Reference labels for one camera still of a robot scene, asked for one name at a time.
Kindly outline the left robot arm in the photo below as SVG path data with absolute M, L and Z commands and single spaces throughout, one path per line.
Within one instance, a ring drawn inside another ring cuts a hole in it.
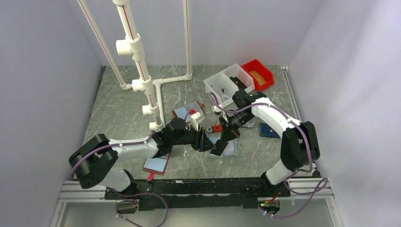
M 120 161 L 159 158 L 169 154 L 173 146 L 190 145 L 198 152 L 215 148 L 203 127 L 193 127 L 181 118 L 173 118 L 162 130 L 134 140 L 112 140 L 95 135 L 69 157 L 71 173 L 83 189 L 97 185 L 115 189 L 123 198 L 136 192 L 134 178 L 126 170 L 115 167 Z

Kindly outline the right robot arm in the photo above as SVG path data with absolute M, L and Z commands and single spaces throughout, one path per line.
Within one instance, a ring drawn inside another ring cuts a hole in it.
M 217 103 L 214 93 L 208 93 L 214 106 L 222 112 L 219 118 L 222 131 L 211 153 L 220 156 L 229 141 L 240 137 L 240 128 L 255 117 L 262 120 L 276 132 L 281 139 L 280 159 L 261 175 L 261 192 L 272 196 L 285 180 L 300 172 L 311 172 L 312 163 L 319 159 L 320 150 L 316 129 L 311 122 L 295 119 L 273 104 L 260 91 L 247 93 L 238 90 L 232 100 L 237 110 L 227 110 Z

